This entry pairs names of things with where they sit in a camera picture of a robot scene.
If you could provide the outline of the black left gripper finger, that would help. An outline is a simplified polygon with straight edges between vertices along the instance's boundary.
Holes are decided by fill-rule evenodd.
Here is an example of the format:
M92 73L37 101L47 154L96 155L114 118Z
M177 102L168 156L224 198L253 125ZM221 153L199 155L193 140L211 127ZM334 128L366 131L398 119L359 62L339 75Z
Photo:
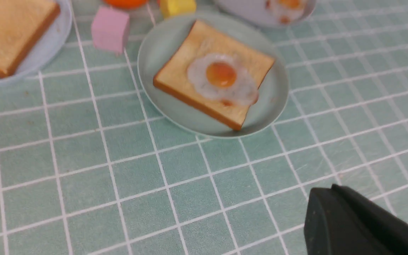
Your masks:
M347 186L310 190L309 255L408 255L408 223Z

